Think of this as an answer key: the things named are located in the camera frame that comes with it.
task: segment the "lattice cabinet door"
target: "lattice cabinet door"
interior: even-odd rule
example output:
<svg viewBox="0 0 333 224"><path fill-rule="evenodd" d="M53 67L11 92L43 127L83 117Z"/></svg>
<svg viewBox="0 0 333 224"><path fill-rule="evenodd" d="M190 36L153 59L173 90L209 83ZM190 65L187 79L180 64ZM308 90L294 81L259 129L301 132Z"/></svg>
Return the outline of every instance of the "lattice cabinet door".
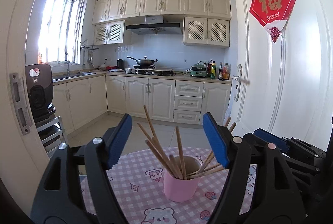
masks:
<svg viewBox="0 0 333 224"><path fill-rule="evenodd" d="M95 38L94 45L106 44L108 32L108 24L96 25L95 26Z"/></svg>
<svg viewBox="0 0 333 224"><path fill-rule="evenodd" d="M184 43L207 44L207 19L184 18Z"/></svg>
<svg viewBox="0 0 333 224"><path fill-rule="evenodd" d="M208 19L208 40L211 45L229 47L229 21Z"/></svg>
<svg viewBox="0 0 333 224"><path fill-rule="evenodd" d="M109 23L107 44L121 44L124 36L125 21Z"/></svg>

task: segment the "blue gripper pad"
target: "blue gripper pad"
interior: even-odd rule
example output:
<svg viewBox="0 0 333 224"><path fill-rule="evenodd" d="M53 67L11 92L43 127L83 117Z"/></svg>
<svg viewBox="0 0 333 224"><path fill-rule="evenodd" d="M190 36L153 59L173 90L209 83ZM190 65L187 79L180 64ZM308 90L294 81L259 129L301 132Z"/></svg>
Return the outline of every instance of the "blue gripper pad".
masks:
<svg viewBox="0 0 333 224"><path fill-rule="evenodd" d="M274 136L273 134L271 134L265 130L262 130L261 128L255 130L253 132L253 134L256 137L259 137L268 143L274 143L283 153L287 153L289 150L289 147L288 147L286 141L284 141L282 138Z"/></svg>
<svg viewBox="0 0 333 224"><path fill-rule="evenodd" d="M228 168L230 161L228 159L227 140L224 141L223 133L210 113L204 115L203 126L217 162Z"/></svg>

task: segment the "pink checkered tablecloth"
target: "pink checkered tablecloth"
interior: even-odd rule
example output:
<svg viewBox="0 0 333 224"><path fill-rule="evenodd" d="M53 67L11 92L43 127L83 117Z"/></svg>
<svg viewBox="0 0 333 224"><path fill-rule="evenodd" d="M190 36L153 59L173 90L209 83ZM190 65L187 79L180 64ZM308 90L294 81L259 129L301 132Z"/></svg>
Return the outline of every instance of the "pink checkered tablecloth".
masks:
<svg viewBox="0 0 333 224"><path fill-rule="evenodd" d="M166 155L178 155L176 147L164 148ZM210 150L184 148L184 154L204 161ZM217 164L214 159L210 165ZM255 181L256 166L250 167L247 190L240 214L249 210ZM118 203L130 224L205 224L219 199L228 170L201 178L189 201L168 200L163 192L164 167L150 149L120 157L117 165L107 171ZM88 180L81 182L86 210L96 214Z"/></svg>

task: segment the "bear print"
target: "bear print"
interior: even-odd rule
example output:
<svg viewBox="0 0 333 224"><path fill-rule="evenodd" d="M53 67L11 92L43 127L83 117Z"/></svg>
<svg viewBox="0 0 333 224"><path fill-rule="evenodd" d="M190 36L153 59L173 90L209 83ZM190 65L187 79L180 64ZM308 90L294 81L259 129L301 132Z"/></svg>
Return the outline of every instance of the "bear print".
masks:
<svg viewBox="0 0 333 224"><path fill-rule="evenodd" d="M145 218L141 224L177 224L177 220L174 218L174 210L169 207L146 209L144 214Z"/></svg>

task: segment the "white door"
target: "white door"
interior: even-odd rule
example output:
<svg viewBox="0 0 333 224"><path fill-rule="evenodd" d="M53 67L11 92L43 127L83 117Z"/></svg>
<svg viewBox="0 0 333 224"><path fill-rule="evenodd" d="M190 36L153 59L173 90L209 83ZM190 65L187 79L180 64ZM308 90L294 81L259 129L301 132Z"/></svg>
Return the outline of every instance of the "white door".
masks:
<svg viewBox="0 0 333 224"><path fill-rule="evenodd" d="M108 111L125 114L125 76L106 76Z"/></svg>
<svg viewBox="0 0 333 224"><path fill-rule="evenodd" d="M106 21L120 19L122 16L121 9L123 7L123 0L109 0L108 8L106 10Z"/></svg>
<svg viewBox="0 0 333 224"><path fill-rule="evenodd" d="M207 44L207 19L184 17L184 42Z"/></svg>
<svg viewBox="0 0 333 224"><path fill-rule="evenodd" d="M184 14L184 0L162 0L162 14Z"/></svg>
<svg viewBox="0 0 333 224"><path fill-rule="evenodd" d="M89 78L89 100L91 119L101 116L108 111L106 102L105 76Z"/></svg>
<svg viewBox="0 0 333 224"><path fill-rule="evenodd" d="M207 44L229 47L229 21L208 19L208 39Z"/></svg>
<svg viewBox="0 0 333 224"><path fill-rule="evenodd" d="M107 42L108 24L96 25L94 45L102 45Z"/></svg>
<svg viewBox="0 0 333 224"><path fill-rule="evenodd" d="M125 21L117 21L108 24L107 44L121 44L124 37Z"/></svg>
<svg viewBox="0 0 333 224"><path fill-rule="evenodd" d="M231 85L204 83L203 103L201 105L200 124L203 116L210 112L218 125L223 125L224 115L229 105Z"/></svg>
<svg viewBox="0 0 333 224"><path fill-rule="evenodd" d="M148 78L125 77L126 112L145 118L144 105L148 106Z"/></svg>
<svg viewBox="0 0 333 224"><path fill-rule="evenodd" d="M67 83L67 91L74 129L77 130L91 121L92 117L88 79Z"/></svg>
<svg viewBox="0 0 333 224"><path fill-rule="evenodd" d="M162 0L141 0L140 16L161 14Z"/></svg>
<svg viewBox="0 0 333 224"><path fill-rule="evenodd" d="M296 0L282 37L273 43L249 13L252 0L236 0L238 63L250 84L241 83L232 106L234 135L262 128L327 148L333 95L328 1Z"/></svg>
<svg viewBox="0 0 333 224"><path fill-rule="evenodd" d="M122 8L122 18L140 15L141 0L124 0Z"/></svg>
<svg viewBox="0 0 333 224"><path fill-rule="evenodd" d="M185 14L208 15L207 0L185 0Z"/></svg>
<svg viewBox="0 0 333 224"><path fill-rule="evenodd" d="M230 0L208 0L208 16L231 19Z"/></svg>
<svg viewBox="0 0 333 224"><path fill-rule="evenodd" d="M153 120L174 121L175 80L149 78L149 116Z"/></svg>
<svg viewBox="0 0 333 224"><path fill-rule="evenodd" d="M93 25L104 22L108 8L109 0L97 0L95 2L95 9L93 15Z"/></svg>
<svg viewBox="0 0 333 224"><path fill-rule="evenodd" d="M71 111L69 109L69 99L66 84L53 86L53 100L52 104L56 108L55 116L61 116L65 133L74 131Z"/></svg>

